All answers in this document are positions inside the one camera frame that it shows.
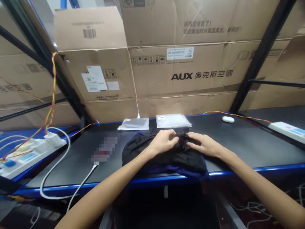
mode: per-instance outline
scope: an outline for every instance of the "blue table edge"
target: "blue table edge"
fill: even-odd
[[[304,169],[305,164],[293,164],[293,165],[281,165],[281,166],[268,166],[268,167],[259,167],[254,168],[257,172],[266,172],[266,171],[275,171],[275,170],[300,170]],[[209,175],[213,176],[224,176],[224,175],[233,175],[233,171],[218,171],[218,172],[210,172]],[[183,175],[173,175],[173,176],[163,176],[163,177],[150,177],[150,178],[139,178],[133,179],[130,181],[129,185],[133,184],[143,184],[143,183],[150,183],[150,182],[162,182],[162,181],[173,181],[173,180],[182,180],[187,179],[187,177]],[[80,190],[84,189],[92,189],[97,186],[100,182],[95,183],[87,183],[82,186]],[[51,186],[43,188],[44,192],[54,193],[63,192],[63,191],[73,191],[75,192],[76,189],[79,187],[80,184],[73,184],[73,185],[62,185],[62,186]],[[24,184],[20,189],[18,189],[14,195],[26,195],[31,196],[31,198],[41,198],[39,188],[29,188],[25,189],[26,184]]]

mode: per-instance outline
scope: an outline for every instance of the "white power strip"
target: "white power strip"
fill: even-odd
[[[284,122],[274,122],[269,124],[270,129],[273,129],[281,134],[284,134],[294,140],[305,144],[305,130],[291,126]]]
[[[12,179],[27,170],[28,168],[32,167],[36,163],[40,162],[42,159],[49,156],[65,144],[67,144],[67,142],[65,140],[61,140],[60,142],[58,142],[57,145],[47,144],[47,150],[42,153],[39,153],[37,149],[26,154],[25,156],[20,156],[17,160],[14,160],[14,162],[16,163],[14,166],[9,168],[3,166],[3,168],[0,169],[0,176]]]

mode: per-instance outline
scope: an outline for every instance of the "black garment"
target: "black garment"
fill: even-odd
[[[147,136],[135,136],[131,139],[123,149],[122,161],[123,166],[138,156],[154,139],[159,130]],[[192,142],[201,145],[199,141],[190,138],[186,133],[188,128],[176,129],[179,142],[169,151],[157,155],[150,160],[143,170],[149,170],[150,167],[157,164],[179,166],[190,172],[205,174],[207,168],[203,160],[202,154],[197,150],[190,148],[186,143]]]

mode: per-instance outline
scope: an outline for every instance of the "cardboard box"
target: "cardboard box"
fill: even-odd
[[[137,98],[237,91],[259,43],[131,47]],[[274,43],[258,78],[273,68],[288,43]]]
[[[275,86],[249,92],[240,110],[305,105],[305,88]]]
[[[260,40],[279,0],[120,0],[128,46]],[[299,0],[278,38],[305,19]]]
[[[305,36],[294,37],[284,50],[276,65],[265,72],[265,80],[305,83]],[[263,84],[260,89],[271,89],[273,85]],[[277,86],[285,90],[289,87]]]
[[[116,7],[61,10],[55,41],[84,102],[135,99],[122,19]]]
[[[12,17],[9,15],[4,6],[0,6],[0,21],[1,26],[5,28],[9,33],[15,36],[18,40],[20,40],[23,44],[28,46],[31,49],[30,44],[26,40],[23,33],[20,31]],[[15,55],[15,54],[24,54],[20,49],[6,40],[4,37],[0,36],[0,56],[5,55]]]
[[[42,102],[52,101],[53,78],[50,73],[29,56],[9,55],[0,56],[0,107],[32,106]],[[63,98],[61,91],[56,88],[56,99]]]
[[[207,111],[228,111],[236,93],[196,94],[167,98],[138,99],[141,118],[156,118],[156,115],[198,115]]]
[[[1,107],[0,116],[9,115],[28,108],[30,107]],[[0,131],[39,128],[43,124],[44,119],[46,118],[49,110],[50,107],[46,107],[15,118],[8,119],[6,121],[2,121],[0,122]],[[62,102],[55,104],[54,119],[51,126],[58,127],[79,124],[80,119],[78,118],[69,103]]]
[[[100,123],[123,121],[137,118],[136,100],[89,102],[84,104],[92,119]]]
[[[305,36],[294,37],[265,80],[305,83]],[[249,92],[240,110],[305,105],[305,88],[261,84]]]

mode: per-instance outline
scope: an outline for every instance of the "plastic packaging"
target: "plastic packaging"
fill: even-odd
[[[148,124],[148,118],[124,119],[118,130],[148,130]]]
[[[191,127],[192,124],[183,114],[156,115],[157,128]]]

